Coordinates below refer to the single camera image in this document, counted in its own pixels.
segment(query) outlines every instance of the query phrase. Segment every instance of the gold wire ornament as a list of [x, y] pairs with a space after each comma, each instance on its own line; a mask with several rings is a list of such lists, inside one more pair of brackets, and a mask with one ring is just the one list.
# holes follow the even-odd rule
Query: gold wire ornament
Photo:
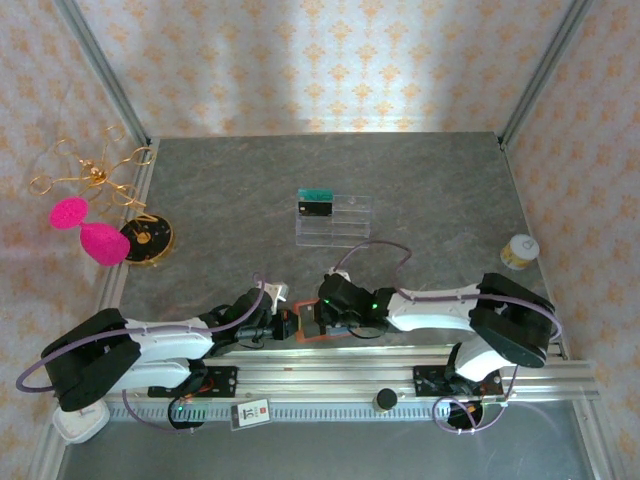
[[53, 147], [53, 152], [60, 157], [73, 157], [80, 166], [79, 176], [68, 176], [53, 179], [50, 175], [39, 175], [29, 183], [29, 192], [32, 195], [42, 196], [49, 193], [57, 183], [77, 183], [80, 187], [78, 196], [86, 196], [89, 203], [95, 203], [97, 198], [103, 192], [104, 187], [111, 187], [110, 202], [97, 202], [102, 207], [99, 208], [101, 215], [106, 215], [107, 211], [113, 205], [120, 207], [128, 207], [146, 221], [155, 222], [155, 218], [144, 213], [146, 205], [138, 200], [138, 189], [131, 184], [118, 184], [111, 180], [113, 173], [120, 166], [129, 162], [134, 165], [144, 167], [149, 165], [155, 157], [150, 147], [136, 148], [127, 158], [120, 160], [114, 166], [109, 164], [107, 160], [107, 150], [111, 143], [122, 140], [125, 136], [124, 128], [121, 125], [112, 125], [102, 132], [104, 145], [102, 154], [98, 160], [85, 159], [80, 156], [77, 149], [77, 143], [73, 138], [63, 138]]
[[[29, 192], [35, 196], [43, 196], [56, 184], [71, 183], [78, 185], [77, 195], [84, 196], [94, 207], [94, 211], [102, 217], [112, 217], [117, 221], [126, 220], [124, 215], [118, 216], [109, 212], [114, 205], [133, 210], [138, 216], [126, 222], [121, 230], [132, 245], [127, 260], [132, 263], [150, 264], [170, 249], [173, 244], [173, 229], [164, 218], [144, 212], [146, 204], [138, 200], [139, 192], [134, 185], [119, 184], [112, 180], [113, 173], [122, 165], [132, 162], [138, 167], [145, 167], [155, 160], [151, 147], [139, 147], [133, 150], [129, 157], [111, 166], [107, 160], [109, 145], [119, 142], [124, 137], [125, 130], [121, 125], [112, 125], [104, 129], [102, 153], [97, 160], [82, 158], [73, 138], [59, 140], [53, 147], [53, 152], [59, 157], [73, 157], [80, 166], [80, 174], [72, 176], [69, 172], [68, 176], [56, 179], [47, 174], [38, 175], [29, 182]], [[106, 187], [111, 190], [109, 199], [98, 200]]]

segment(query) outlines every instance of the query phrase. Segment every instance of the cable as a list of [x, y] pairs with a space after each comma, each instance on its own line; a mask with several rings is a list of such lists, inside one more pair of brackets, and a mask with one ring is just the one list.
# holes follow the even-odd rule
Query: cable
[[144, 418], [141, 418], [136, 412], [133, 411], [133, 408], [131, 408], [131, 405], [129, 405], [129, 400], [127, 399], [127, 391], [126, 390], [122, 391], [122, 403], [124, 404], [124, 408], [127, 410], [127, 413], [129, 415], [131, 415], [131, 417], [134, 420], [136, 420], [137, 422], [140, 422], [143, 425], [146, 425], [147, 427], [155, 428], [156, 430], [159, 430], [159, 431], [161, 431], [163, 433], [169, 433], [169, 434], [173, 434], [173, 435], [180, 435], [182, 433], [179, 430], [174, 430], [174, 429], [171, 429], [171, 428], [165, 428], [165, 427], [163, 427], [161, 425], [158, 425], [158, 424], [153, 423], [153, 422], [148, 422]]
[[361, 244], [356, 245], [351, 250], [349, 250], [340, 259], [340, 261], [338, 261], [338, 263], [334, 267], [334, 270], [339, 270], [340, 267], [342, 267], [344, 263], [349, 259], [349, 257], [351, 257], [351, 255], [353, 255], [353, 253], [356, 252], [357, 250], [360, 250], [361, 248], [364, 248], [367, 245], [376, 245], [376, 244], [391, 245], [392, 247], [396, 247], [396, 248], [399, 248], [400, 250], [404, 250], [405, 252], [407, 252], [404, 258], [400, 260], [400, 262], [396, 266], [394, 271], [394, 278], [393, 278], [393, 287], [395, 288], [398, 295], [400, 295], [405, 300], [409, 300], [414, 303], [454, 302], [459, 300], [492, 300], [494, 302], [510, 303], [512, 305], [518, 305], [521, 307], [528, 308], [548, 318], [556, 328], [556, 331], [553, 333], [553, 335], [551, 335], [551, 339], [550, 339], [551, 341], [558, 339], [562, 335], [562, 325], [560, 324], [560, 321], [556, 318], [556, 316], [552, 312], [550, 312], [546, 308], [536, 305], [535, 303], [527, 302], [526, 300], [521, 300], [519, 298], [508, 297], [505, 295], [492, 295], [488, 293], [478, 293], [478, 294], [468, 294], [468, 295], [448, 295], [448, 296], [441, 296], [441, 297], [412, 297], [407, 292], [405, 292], [401, 287], [398, 286], [398, 273], [400, 269], [404, 266], [404, 264], [407, 263], [407, 261], [411, 258], [411, 256], [413, 255], [413, 252], [409, 247], [406, 247], [396, 242], [390, 242], [388, 240], [367, 240], [366, 242], [362, 242]]
[[[511, 392], [513, 391], [513, 387], [516, 384], [516, 375], [518, 374], [518, 365], [516, 365], [516, 367], [513, 369], [513, 375], [511, 376], [511, 384], [509, 385], [509, 389], [507, 390], [507, 394], [505, 395], [505, 400], [508, 402], [509, 401], [509, 397], [511, 397]], [[436, 410], [438, 408], [438, 405], [441, 402], [444, 402], [445, 400], [448, 400], [451, 403], [456, 404], [458, 407], [460, 407], [466, 414], [467, 414], [467, 418], [469, 418], [469, 421], [471, 422], [471, 430], [462, 430], [462, 429], [453, 429], [453, 428], [447, 428], [444, 425], [442, 425], [439, 421], [438, 421], [438, 417], [436, 416]], [[473, 415], [471, 415], [471, 412], [469, 411], [469, 409], [467, 408], [466, 405], [464, 405], [462, 402], [456, 400], [453, 397], [440, 397], [438, 400], [436, 400], [436, 403], [433, 404], [433, 407], [431, 407], [431, 416], [433, 417], [433, 421], [436, 423], [436, 426], [444, 431], [444, 432], [448, 432], [448, 433], [455, 433], [456, 435], [460, 435], [463, 433], [476, 433], [476, 432], [481, 432], [483, 430], [486, 430], [492, 426], [494, 426], [496, 423], [498, 423], [498, 420], [500, 420], [500, 418], [502, 417], [502, 415], [504, 414], [504, 411], [507, 409], [507, 407], [502, 407], [500, 408], [500, 411], [498, 412], [498, 415], [496, 415], [496, 418], [494, 418], [493, 420], [491, 420], [489, 423], [487, 423], [486, 425], [482, 425], [481, 427], [478, 426], [478, 424], [476, 423], [475, 419], [473, 418]]]
[[237, 325], [240, 325], [242, 322], [247, 320], [251, 316], [251, 314], [256, 310], [256, 308], [258, 308], [258, 305], [260, 305], [260, 302], [262, 301], [262, 297], [264, 296], [264, 288], [265, 288], [264, 278], [260, 277], [259, 274], [254, 273], [253, 280], [256, 281], [256, 278], [260, 279], [260, 293], [258, 294], [258, 298], [256, 298], [256, 301], [253, 302], [253, 305], [251, 305], [249, 310], [247, 310], [247, 312], [244, 315], [241, 315], [239, 318], [237, 318], [231, 323], [222, 325], [220, 327], [213, 327], [213, 328], [189, 327], [186, 325], [184, 326], [183, 325], [164, 325], [164, 326], [160, 325], [160, 326], [151, 327], [151, 328], [131, 328], [131, 329], [122, 328], [120, 330], [112, 330], [110, 332], [101, 332], [95, 335], [90, 335], [80, 340], [76, 340], [75, 342], [71, 342], [70, 344], [65, 345], [64, 347], [60, 347], [59, 349], [55, 350], [54, 352], [51, 352], [46, 357], [41, 358], [36, 363], [31, 365], [24, 372], [22, 372], [16, 379], [16, 388], [21, 392], [25, 392], [25, 393], [43, 393], [43, 392], [53, 391], [53, 385], [49, 385], [47, 387], [29, 387], [24, 384], [24, 381], [33, 372], [43, 367], [47, 363], [55, 360], [56, 358], [61, 357], [65, 353], [68, 353], [71, 350], [75, 350], [76, 348], [82, 347], [83, 345], [87, 345], [89, 343], [96, 342], [98, 340], [104, 340], [105, 338], [118, 337], [121, 335], [150, 335], [150, 334], [160, 333], [160, 332], [164, 332], [164, 333], [196, 332], [201, 334], [208, 334], [208, 333], [222, 332], [224, 330], [228, 330], [230, 328], [236, 327]]

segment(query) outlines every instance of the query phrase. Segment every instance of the label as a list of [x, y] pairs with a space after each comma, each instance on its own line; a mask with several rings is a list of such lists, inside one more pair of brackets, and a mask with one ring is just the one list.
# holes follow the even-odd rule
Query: label
[[333, 191], [326, 189], [300, 188], [298, 198], [301, 202], [333, 202]]
[[268, 400], [255, 400], [231, 407], [231, 426], [233, 430], [253, 427], [271, 421]]
[[507, 267], [512, 268], [513, 270], [522, 270], [531, 263], [531, 260], [525, 260], [513, 253], [511, 243], [508, 243], [507, 246], [502, 249], [500, 252], [500, 258]]

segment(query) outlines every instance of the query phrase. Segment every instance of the white container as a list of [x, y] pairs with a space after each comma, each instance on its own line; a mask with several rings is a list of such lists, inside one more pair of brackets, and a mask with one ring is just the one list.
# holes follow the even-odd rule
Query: white container
[[512, 270], [527, 268], [540, 255], [540, 245], [529, 235], [514, 235], [500, 251], [500, 259]]

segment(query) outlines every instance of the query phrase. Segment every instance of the floral wallpaper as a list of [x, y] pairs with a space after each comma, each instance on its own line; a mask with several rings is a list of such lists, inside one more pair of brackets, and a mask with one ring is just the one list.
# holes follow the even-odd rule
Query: floral wallpaper
[[572, 354], [640, 471], [640, 11], [601, 0], [509, 155]]
[[570, 0], [79, 0], [152, 136], [500, 131]]
[[[52, 153], [57, 139], [72, 136], [81, 152], [99, 154], [101, 131], [121, 120], [52, 1], [4, 1], [0, 50], [0, 477], [16, 480], [26, 478], [54, 401], [18, 392], [15, 379], [95, 313], [106, 273], [77, 233], [49, 227], [54, 203], [77, 190], [60, 186], [34, 197], [27, 186], [39, 173], [67, 174], [70, 166]], [[120, 143], [130, 151], [131, 141]], [[45, 377], [30, 383], [44, 385]]]

